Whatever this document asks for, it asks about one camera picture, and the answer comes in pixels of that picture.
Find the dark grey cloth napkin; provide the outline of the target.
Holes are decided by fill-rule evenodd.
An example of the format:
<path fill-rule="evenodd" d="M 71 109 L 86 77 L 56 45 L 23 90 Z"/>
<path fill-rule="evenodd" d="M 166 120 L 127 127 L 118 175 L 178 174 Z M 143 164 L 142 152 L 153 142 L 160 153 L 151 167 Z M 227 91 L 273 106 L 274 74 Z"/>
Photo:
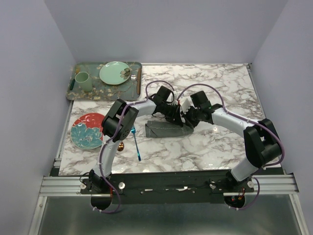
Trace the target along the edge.
<path fill-rule="evenodd" d="M 191 135 L 194 129 L 183 124 L 182 127 L 163 121 L 147 121 L 145 133 L 148 138 L 176 138 Z"/>

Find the blue metal fork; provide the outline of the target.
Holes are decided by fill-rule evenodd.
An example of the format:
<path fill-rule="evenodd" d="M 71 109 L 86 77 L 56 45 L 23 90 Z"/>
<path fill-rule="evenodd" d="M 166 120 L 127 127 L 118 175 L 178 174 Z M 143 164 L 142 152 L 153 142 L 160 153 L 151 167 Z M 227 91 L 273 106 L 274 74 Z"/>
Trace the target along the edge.
<path fill-rule="evenodd" d="M 141 161 L 141 155 L 140 155 L 140 152 L 139 152 L 139 148 L 138 148 L 137 141 L 136 141 L 136 136 L 135 136 L 136 129 L 135 129 L 134 125 L 132 126 L 131 133 L 133 134 L 133 137 L 134 137 L 134 142 L 135 142 L 135 147 L 136 147 L 136 153 L 137 153 L 138 160 Z"/>

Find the copper spoon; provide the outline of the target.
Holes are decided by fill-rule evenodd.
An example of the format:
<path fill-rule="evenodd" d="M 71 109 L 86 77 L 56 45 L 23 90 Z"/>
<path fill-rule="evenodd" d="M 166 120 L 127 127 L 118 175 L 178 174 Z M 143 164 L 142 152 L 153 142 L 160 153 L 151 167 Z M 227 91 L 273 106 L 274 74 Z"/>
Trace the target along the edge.
<path fill-rule="evenodd" d="M 124 143 L 123 142 L 120 142 L 119 145 L 118 145 L 118 149 L 117 151 L 121 152 L 124 150 Z"/>

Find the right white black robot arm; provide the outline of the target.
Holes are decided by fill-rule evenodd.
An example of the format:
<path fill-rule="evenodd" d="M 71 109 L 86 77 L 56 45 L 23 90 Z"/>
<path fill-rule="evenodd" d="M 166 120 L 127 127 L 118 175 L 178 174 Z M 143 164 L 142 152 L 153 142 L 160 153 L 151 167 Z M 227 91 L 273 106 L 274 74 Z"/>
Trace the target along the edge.
<path fill-rule="evenodd" d="M 204 91 L 191 95 L 193 105 L 182 94 L 178 104 L 186 124 L 195 127 L 200 121 L 224 127 L 244 139 L 246 156 L 234 168 L 227 172 L 223 182 L 225 187 L 235 192 L 243 186 L 243 181 L 269 162 L 280 157 L 282 161 L 285 150 L 273 123 L 269 119 L 248 119 L 226 109 L 224 101 L 212 105 Z"/>

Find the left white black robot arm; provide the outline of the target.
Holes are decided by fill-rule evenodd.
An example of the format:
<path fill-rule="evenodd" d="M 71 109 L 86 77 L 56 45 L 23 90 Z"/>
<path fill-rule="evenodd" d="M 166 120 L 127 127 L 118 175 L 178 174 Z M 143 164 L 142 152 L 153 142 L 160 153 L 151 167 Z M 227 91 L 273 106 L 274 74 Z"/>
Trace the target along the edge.
<path fill-rule="evenodd" d="M 180 117 L 180 107 L 173 101 L 168 101 L 174 92 L 165 86 L 161 86 L 156 94 L 136 102 L 125 102 L 118 99 L 109 109 L 102 121 L 103 145 L 100 150 L 99 160 L 89 172 L 91 187 L 97 193 L 104 193 L 112 188 L 108 177 L 112 173 L 112 163 L 119 144 L 129 133 L 137 117 L 161 113 L 166 122 L 164 127 L 160 124 L 157 127 L 161 130 L 182 129 L 184 123 Z"/>

